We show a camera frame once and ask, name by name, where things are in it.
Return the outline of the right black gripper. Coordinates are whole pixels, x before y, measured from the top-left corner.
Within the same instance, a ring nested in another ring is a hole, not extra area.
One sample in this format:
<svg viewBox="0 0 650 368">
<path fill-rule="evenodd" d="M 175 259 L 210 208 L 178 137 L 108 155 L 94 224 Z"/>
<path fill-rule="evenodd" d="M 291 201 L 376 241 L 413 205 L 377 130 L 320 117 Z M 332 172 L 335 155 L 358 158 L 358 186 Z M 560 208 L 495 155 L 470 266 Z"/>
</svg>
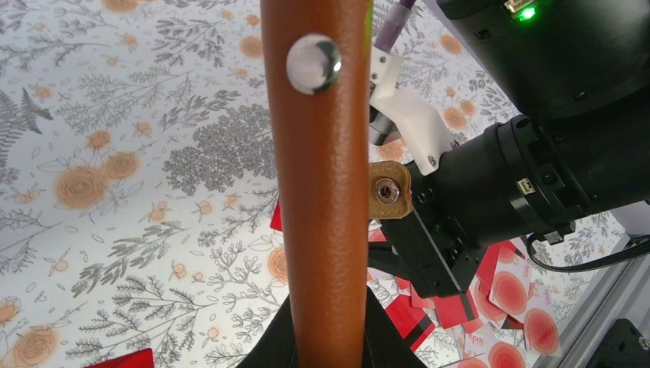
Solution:
<svg viewBox="0 0 650 368">
<path fill-rule="evenodd" d="M 425 175 L 407 164 L 412 211 L 380 223 L 369 265 L 410 281 L 422 297 L 466 292 L 489 246 L 536 234 L 561 242 L 575 228 L 576 187 L 553 140 L 529 117 L 488 127 Z"/>
</svg>

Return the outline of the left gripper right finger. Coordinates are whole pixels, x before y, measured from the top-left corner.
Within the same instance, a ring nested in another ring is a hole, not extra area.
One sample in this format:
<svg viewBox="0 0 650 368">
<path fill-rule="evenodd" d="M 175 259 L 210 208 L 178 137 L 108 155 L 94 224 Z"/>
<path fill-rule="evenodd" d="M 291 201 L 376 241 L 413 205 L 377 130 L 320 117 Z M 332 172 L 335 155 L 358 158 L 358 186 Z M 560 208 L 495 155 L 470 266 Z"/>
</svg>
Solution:
<svg viewBox="0 0 650 368">
<path fill-rule="evenodd" d="M 425 368 L 368 287 L 362 368 Z"/>
</svg>

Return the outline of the brown leather card holder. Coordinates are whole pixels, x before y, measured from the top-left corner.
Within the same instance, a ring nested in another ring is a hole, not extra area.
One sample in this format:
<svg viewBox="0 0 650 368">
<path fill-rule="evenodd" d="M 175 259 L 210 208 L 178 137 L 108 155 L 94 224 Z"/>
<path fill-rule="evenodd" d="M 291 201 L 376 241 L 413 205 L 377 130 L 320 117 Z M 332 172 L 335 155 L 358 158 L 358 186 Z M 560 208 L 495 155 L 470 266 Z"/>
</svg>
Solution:
<svg viewBox="0 0 650 368">
<path fill-rule="evenodd" d="M 362 367 L 370 1 L 262 1 L 296 366 Z"/>
</svg>

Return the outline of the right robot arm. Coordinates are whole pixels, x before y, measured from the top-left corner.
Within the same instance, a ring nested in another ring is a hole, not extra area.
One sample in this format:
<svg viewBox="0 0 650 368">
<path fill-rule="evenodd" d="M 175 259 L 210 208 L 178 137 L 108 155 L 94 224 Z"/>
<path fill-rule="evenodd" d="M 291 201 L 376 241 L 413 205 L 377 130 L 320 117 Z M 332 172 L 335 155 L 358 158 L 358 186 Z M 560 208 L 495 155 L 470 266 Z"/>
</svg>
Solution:
<svg viewBox="0 0 650 368">
<path fill-rule="evenodd" d="M 371 133 L 399 133 L 407 179 L 373 166 L 373 204 L 406 201 L 379 218 L 369 266 L 422 297 L 466 292 L 492 244 L 527 236 L 561 243 L 577 219 L 649 197 L 647 1 L 438 1 L 518 109 L 457 145 L 438 111 L 400 87 L 399 59 L 371 64 Z"/>
</svg>

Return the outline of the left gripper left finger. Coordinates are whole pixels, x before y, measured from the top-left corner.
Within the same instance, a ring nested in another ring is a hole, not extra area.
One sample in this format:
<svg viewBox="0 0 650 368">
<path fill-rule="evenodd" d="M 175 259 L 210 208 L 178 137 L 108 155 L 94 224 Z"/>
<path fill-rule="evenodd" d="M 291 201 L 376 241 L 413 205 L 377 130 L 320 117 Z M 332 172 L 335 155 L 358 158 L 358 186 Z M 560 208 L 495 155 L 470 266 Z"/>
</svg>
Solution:
<svg viewBox="0 0 650 368">
<path fill-rule="evenodd" d="M 290 368 L 296 366 L 296 340 L 287 297 L 261 339 L 238 368 Z"/>
</svg>

